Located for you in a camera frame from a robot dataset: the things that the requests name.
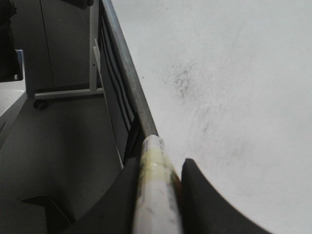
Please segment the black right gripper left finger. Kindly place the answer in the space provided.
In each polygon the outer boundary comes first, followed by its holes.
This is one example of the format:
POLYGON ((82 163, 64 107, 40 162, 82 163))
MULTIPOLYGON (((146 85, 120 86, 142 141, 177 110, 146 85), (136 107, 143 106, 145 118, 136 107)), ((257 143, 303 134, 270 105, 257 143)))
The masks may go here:
POLYGON ((130 234, 137 193, 139 163, 127 161, 105 195, 64 234, 130 234))

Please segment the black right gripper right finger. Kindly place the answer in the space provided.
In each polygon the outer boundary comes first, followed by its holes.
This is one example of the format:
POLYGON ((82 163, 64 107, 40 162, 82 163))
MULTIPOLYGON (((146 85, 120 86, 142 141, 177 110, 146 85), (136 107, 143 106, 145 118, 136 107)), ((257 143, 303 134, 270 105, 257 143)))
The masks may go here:
POLYGON ((227 202, 193 159, 182 166, 182 221, 186 234, 267 234, 227 202))

